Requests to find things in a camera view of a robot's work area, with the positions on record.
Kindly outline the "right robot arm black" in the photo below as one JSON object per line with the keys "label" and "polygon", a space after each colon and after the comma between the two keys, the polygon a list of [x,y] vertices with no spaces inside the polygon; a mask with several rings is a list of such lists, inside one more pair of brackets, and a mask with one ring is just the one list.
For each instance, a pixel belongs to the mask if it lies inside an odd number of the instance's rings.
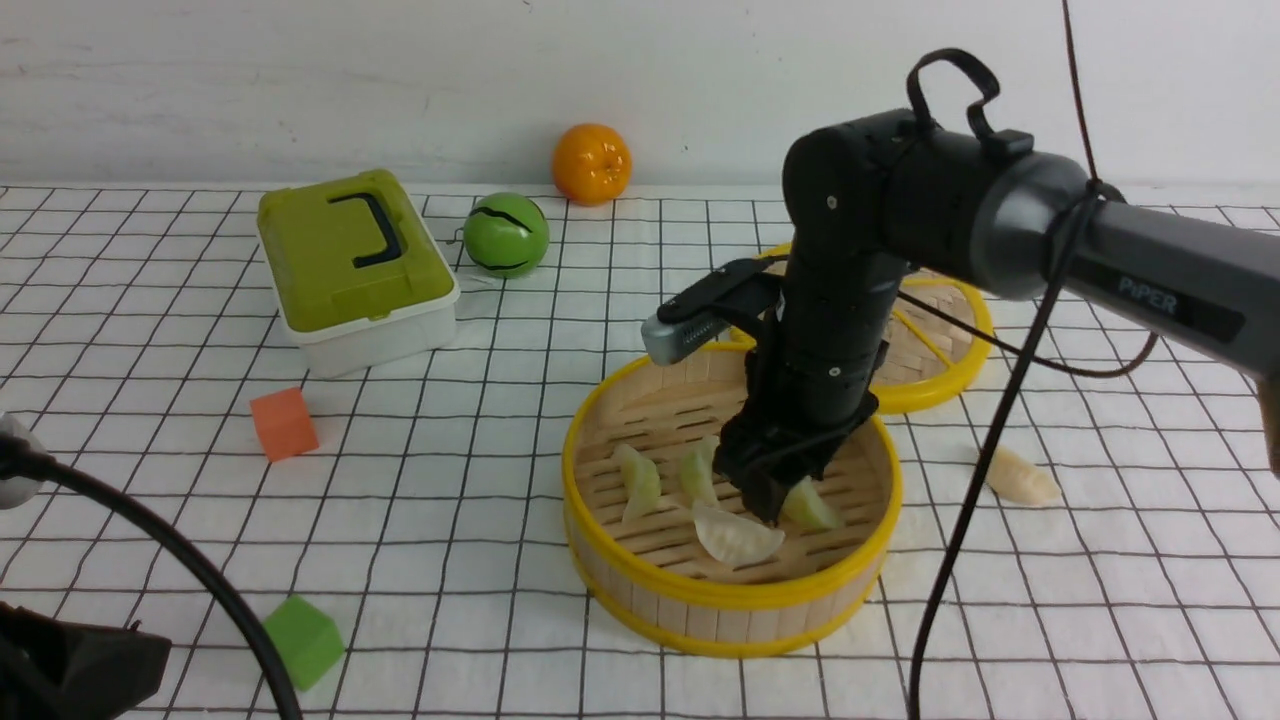
{"label": "right robot arm black", "polygon": [[756,347],[748,398],[719,434],[716,470],[762,521],[819,478],[877,410],[870,377],[908,274],[927,269],[1002,299],[1051,288],[1100,304],[1258,382],[1277,380],[1277,238],[1105,197],[1069,158],[996,131],[998,81],[975,56],[931,53],[978,87],[968,133],[932,117],[916,73],[906,109],[828,126],[783,161],[794,240],[782,275],[763,260],[719,277],[764,286],[732,314]]}

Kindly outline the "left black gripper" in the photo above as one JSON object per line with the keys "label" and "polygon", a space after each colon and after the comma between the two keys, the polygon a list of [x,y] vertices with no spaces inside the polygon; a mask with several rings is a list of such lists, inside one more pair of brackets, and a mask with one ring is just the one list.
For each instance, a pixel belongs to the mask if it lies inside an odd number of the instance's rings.
{"label": "left black gripper", "polygon": [[1,605],[3,719],[118,719],[163,684],[173,643]]}

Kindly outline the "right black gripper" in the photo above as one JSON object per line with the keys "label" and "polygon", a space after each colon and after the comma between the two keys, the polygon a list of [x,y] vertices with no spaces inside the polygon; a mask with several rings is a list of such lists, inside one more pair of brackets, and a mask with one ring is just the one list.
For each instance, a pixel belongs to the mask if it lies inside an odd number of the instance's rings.
{"label": "right black gripper", "polygon": [[771,527],[792,488],[820,477],[879,406],[870,382],[887,352],[891,256],[797,252],[782,277],[745,361],[748,397],[722,427],[714,460],[742,506]]}

